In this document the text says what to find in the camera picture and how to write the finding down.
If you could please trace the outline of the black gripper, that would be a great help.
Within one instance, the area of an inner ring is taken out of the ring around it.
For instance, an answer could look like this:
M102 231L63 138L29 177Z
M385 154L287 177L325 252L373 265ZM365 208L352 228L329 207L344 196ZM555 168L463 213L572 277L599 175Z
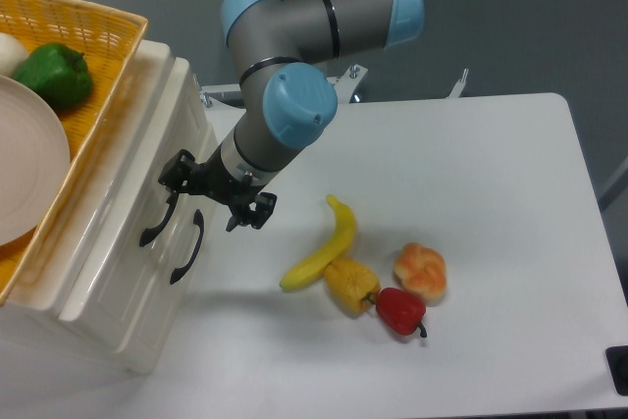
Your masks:
M225 167L220 151L198 163L186 149L181 149L163 167L158 183L170 195L168 209L157 228L163 230L171 219L179 196L182 194L202 195L225 205L232 216L227 222L230 233L239 226L261 229L274 213L277 196L264 192L264 185L254 182L251 171L245 171L242 178L233 177Z

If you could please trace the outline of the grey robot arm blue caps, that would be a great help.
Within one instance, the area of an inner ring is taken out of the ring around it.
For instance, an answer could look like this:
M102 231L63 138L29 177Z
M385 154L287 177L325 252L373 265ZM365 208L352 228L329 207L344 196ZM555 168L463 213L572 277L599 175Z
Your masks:
M220 18L244 114L205 162L182 150L159 181L169 206L183 194L203 195L230 209L230 228L259 229L276 204L267 184L337 112L319 65L415 39L424 0L224 0Z

